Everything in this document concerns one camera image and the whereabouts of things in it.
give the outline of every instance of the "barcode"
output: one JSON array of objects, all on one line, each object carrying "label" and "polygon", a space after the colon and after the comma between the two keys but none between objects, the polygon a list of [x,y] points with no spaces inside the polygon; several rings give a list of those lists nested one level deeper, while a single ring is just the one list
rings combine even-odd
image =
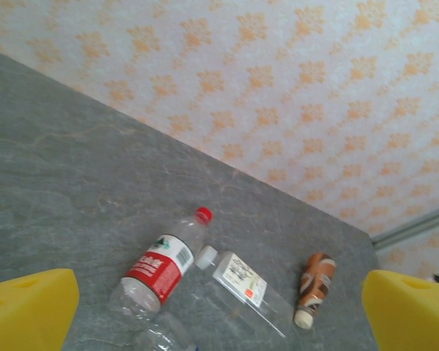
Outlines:
[{"label": "barcode", "polygon": [[176,259],[181,263],[181,266],[184,267],[187,262],[189,262],[192,255],[187,247],[183,247],[182,250],[177,254]]}]

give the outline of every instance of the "brown label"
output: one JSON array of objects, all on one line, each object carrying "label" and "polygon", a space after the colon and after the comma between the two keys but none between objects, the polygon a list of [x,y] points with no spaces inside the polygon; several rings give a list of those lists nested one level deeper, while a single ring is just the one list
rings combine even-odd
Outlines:
[{"label": "brown label", "polygon": [[298,309],[308,309],[317,314],[323,299],[329,293],[331,278],[335,273],[335,261],[323,252],[313,254],[307,261],[306,271],[301,277]]}]

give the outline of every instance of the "red bottle cap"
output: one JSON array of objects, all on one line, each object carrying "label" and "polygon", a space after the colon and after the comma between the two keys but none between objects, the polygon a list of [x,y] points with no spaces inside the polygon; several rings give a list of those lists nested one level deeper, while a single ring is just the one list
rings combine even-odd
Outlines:
[{"label": "red bottle cap", "polygon": [[206,207],[197,208],[195,215],[204,224],[208,224],[213,219],[213,213]]}]

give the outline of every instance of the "wallpaper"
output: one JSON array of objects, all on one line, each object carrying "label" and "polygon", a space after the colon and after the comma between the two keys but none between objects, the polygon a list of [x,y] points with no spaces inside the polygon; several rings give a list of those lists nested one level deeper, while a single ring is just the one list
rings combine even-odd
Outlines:
[{"label": "wallpaper", "polygon": [[439,0],[0,0],[0,52],[370,235],[439,208]]},{"label": "wallpaper", "polygon": [[377,252],[380,267],[422,279],[439,273],[439,227]]}]

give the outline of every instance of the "white label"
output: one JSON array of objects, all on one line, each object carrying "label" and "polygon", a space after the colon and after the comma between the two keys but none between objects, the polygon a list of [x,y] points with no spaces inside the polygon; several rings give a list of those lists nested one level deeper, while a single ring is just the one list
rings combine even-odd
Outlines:
[{"label": "white label", "polygon": [[161,235],[146,253],[148,252],[156,252],[172,259],[182,276],[193,264],[193,255],[189,247],[172,235]]},{"label": "white label", "polygon": [[266,291],[266,282],[237,255],[232,254],[222,277],[241,296],[260,308]]}]

